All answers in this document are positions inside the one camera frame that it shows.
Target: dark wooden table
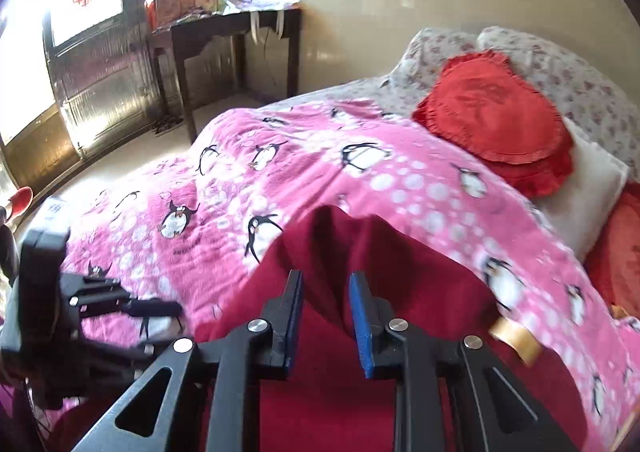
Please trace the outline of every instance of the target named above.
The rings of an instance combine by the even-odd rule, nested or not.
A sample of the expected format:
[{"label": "dark wooden table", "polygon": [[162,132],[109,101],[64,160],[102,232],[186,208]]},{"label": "dark wooden table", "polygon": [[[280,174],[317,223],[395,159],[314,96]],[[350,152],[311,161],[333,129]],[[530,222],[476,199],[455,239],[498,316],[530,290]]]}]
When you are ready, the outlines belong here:
[{"label": "dark wooden table", "polygon": [[[260,11],[260,27],[270,27],[276,31],[277,11]],[[287,98],[298,93],[298,72],[300,67],[300,24],[302,10],[284,11],[284,32],[282,38],[289,39],[289,60],[287,63]],[[193,110],[187,87],[187,75],[184,61],[202,53],[213,37],[239,37],[236,45],[236,76],[240,85],[246,87],[244,34],[251,31],[248,11],[230,15],[213,15],[193,22],[185,22],[168,29],[155,31],[149,39],[153,71],[158,80],[160,96],[166,106],[166,94],[162,84],[162,74],[158,57],[171,50],[175,61],[175,80],[180,96],[182,117],[187,125],[189,139],[193,143],[197,132],[193,120]]]}]

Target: maroon garment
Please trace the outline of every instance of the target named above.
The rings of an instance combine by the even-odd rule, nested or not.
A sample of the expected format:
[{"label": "maroon garment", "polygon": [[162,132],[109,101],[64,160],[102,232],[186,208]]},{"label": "maroon garment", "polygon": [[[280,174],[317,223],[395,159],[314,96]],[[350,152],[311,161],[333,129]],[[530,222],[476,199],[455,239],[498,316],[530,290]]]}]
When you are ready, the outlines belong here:
[{"label": "maroon garment", "polygon": [[[392,450],[394,382],[366,380],[360,367],[347,290],[354,270],[366,273],[373,295],[388,299],[398,316],[432,336],[481,337],[576,446],[583,444],[580,395],[559,356],[545,348],[532,368],[524,366],[487,333],[498,318],[489,289],[468,269],[377,216],[354,219],[337,207],[320,207],[289,223],[222,316],[197,328],[196,340],[224,337],[256,318],[268,299],[282,294],[291,269],[304,275],[300,340],[289,380],[262,382],[262,452]],[[63,416],[54,431],[54,450],[68,450],[86,431],[76,422],[87,425],[87,409],[83,405]]]}]

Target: wall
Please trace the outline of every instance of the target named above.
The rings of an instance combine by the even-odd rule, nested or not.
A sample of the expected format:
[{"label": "wall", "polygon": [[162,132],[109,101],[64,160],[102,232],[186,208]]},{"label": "wall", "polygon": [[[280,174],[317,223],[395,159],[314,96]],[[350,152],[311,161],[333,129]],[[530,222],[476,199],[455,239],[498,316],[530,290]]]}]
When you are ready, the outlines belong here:
[{"label": "wall", "polygon": [[[425,26],[480,32],[499,24],[575,51],[640,104],[640,27],[623,0],[302,1],[301,92],[389,72]],[[248,79],[262,92],[282,97],[286,52],[272,39],[268,63],[262,48],[247,41]]]}]

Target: door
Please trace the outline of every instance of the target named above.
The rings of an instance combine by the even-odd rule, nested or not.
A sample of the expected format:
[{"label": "door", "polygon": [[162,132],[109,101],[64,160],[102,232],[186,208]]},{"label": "door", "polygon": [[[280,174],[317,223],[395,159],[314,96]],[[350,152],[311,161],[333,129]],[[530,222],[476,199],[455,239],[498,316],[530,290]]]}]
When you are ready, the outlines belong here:
[{"label": "door", "polygon": [[44,46],[54,97],[87,159],[159,115],[144,0],[54,0]]}]

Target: silver screw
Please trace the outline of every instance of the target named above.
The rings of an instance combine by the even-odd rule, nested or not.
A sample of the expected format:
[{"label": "silver screw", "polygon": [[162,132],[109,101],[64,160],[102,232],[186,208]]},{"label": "silver screw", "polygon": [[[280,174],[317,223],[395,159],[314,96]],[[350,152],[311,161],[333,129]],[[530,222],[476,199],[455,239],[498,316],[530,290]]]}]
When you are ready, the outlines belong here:
[{"label": "silver screw", "polygon": [[406,331],[409,327],[409,322],[403,318],[394,318],[389,321],[389,329],[392,331]]},{"label": "silver screw", "polygon": [[262,333],[265,329],[269,327],[269,323],[267,320],[262,320],[261,318],[257,318],[255,320],[251,320],[246,326],[252,333]]},{"label": "silver screw", "polygon": [[469,349],[480,349],[482,347],[482,339],[475,335],[469,335],[465,337],[465,346]]},{"label": "silver screw", "polygon": [[176,353],[186,353],[191,351],[193,347],[193,341],[188,338],[181,338],[180,340],[175,340],[174,342],[174,351]]}]

